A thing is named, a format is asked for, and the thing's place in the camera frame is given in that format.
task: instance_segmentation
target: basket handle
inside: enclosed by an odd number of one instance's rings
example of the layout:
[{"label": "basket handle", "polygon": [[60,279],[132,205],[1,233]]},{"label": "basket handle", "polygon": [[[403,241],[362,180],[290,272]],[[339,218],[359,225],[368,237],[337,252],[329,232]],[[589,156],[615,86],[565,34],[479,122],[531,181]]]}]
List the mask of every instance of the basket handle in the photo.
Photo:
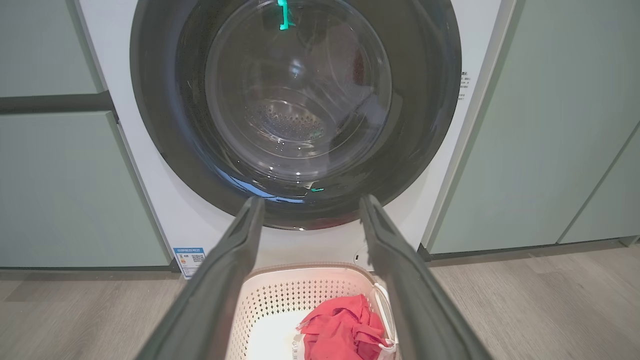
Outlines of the basket handle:
[{"label": "basket handle", "polygon": [[385,327],[385,331],[387,332],[387,336],[390,340],[395,343],[398,342],[398,333],[396,331],[396,327],[394,325],[394,317],[391,313],[391,303],[389,302],[389,293],[387,289],[385,289],[382,285],[377,282],[373,284],[374,289],[376,291],[375,299],[378,305],[378,309],[380,309],[380,313],[382,314],[382,324]]}]

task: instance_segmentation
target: door glass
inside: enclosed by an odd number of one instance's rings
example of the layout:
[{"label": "door glass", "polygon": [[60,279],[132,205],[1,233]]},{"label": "door glass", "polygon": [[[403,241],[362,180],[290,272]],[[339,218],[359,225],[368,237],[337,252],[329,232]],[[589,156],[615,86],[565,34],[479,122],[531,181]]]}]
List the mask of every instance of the door glass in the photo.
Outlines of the door glass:
[{"label": "door glass", "polygon": [[339,0],[248,1],[214,38],[205,87],[225,146],[256,172],[294,184],[365,160],[392,93],[380,39]]}]

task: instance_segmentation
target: cabinet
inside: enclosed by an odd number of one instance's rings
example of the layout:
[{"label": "cabinet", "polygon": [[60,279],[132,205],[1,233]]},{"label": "cabinet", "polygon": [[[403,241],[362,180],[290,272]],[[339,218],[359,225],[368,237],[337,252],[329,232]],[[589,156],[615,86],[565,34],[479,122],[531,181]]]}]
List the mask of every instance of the cabinet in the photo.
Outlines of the cabinet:
[{"label": "cabinet", "polygon": [[428,251],[560,239],[638,123],[639,13],[637,1],[517,2]]},{"label": "cabinet", "polygon": [[0,97],[104,91],[73,0],[0,1]]},{"label": "cabinet", "polygon": [[561,243],[640,235],[640,132],[593,192]]},{"label": "cabinet", "polygon": [[0,116],[0,266],[170,261],[110,112]]}]

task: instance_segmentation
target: red clothing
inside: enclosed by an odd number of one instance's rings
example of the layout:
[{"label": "red clothing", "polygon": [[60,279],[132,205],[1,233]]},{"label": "red clothing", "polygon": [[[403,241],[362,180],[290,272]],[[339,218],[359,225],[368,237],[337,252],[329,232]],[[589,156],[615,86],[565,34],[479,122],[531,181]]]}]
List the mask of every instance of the red clothing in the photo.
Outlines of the red clothing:
[{"label": "red clothing", "polygon": [[382,321],[362,294],[323,302],[298,329],[305,334],[305,360],[377,360],[378,344],[387,346]]}]

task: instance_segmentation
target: washing machine door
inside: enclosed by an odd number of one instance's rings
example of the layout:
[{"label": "washing machine door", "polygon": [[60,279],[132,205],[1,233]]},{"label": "washing machine door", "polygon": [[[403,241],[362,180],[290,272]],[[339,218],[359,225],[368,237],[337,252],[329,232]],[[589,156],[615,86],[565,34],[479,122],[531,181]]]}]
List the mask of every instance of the washing machine door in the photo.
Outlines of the washing machine door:
[{"label": "washing machine door", "polygon": [[172,170],[236,215],[320,229],[384,205],[449,128],[461,50],[448,0],[142,0],[131,75]]}]

